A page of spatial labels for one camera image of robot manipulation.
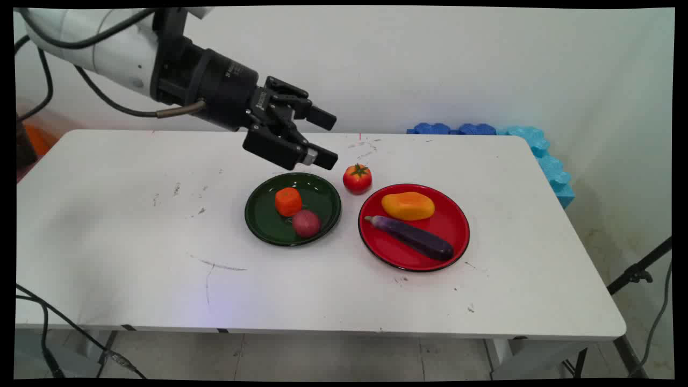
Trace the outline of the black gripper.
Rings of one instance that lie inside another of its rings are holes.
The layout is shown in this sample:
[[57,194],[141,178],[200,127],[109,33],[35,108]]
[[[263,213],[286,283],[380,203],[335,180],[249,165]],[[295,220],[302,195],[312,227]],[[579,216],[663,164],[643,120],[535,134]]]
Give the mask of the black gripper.
[[[200,118],[229,131],[246,127],[250,123],[246,110],[258,88],[258,72],[211,49],[204,52],[202,59],[206,58],[200,78],[200,98],[206,106]],[[335,115],[312,103],[306,90],[272,76],[266,79],[266,89],[271,92],[268,105],[289,109],[289,120],[307,120],[327,131],[336,124]],[[286,170],[298,164],[331,170],[339,160],[337,153],[309,142],[294,127],[278,125],[277,129],[274,134],[266,125],[250,125],[243,148]]]

